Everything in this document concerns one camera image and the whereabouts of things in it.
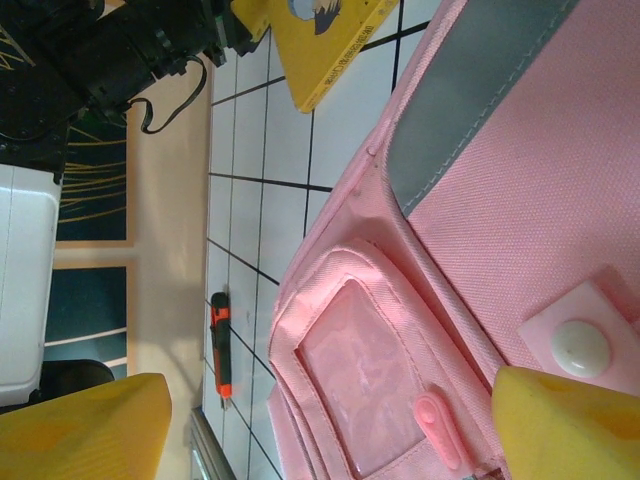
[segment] clear plastic pocket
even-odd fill
[[[356,476],[372,474],[424,438],[411,415],[420,382],[357,281],[338,291],[297,354]]]

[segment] orange utility knife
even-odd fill
[[[211,297],[211,345],[216,390],[220,404],[226,410],[231,400],[231,308],[229,296],[224,292]]]

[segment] gray reflective strip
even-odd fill
[[[469,0],[394,133],[391,188],[408,216],[451,167],[578,0]]]

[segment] yellow sponge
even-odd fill
[[[3,480],[152,480],[171,420],[162,375],[143,374],[0,416]]]
[[[504,367],[494,422],[514,480],[637,480],[640,398]]]

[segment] white snap button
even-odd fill
[[[597,377],[611,363],[611,347],[605,336],[582,320],[571,320],[555,329],[551,353],[560,368],[580,378]]]

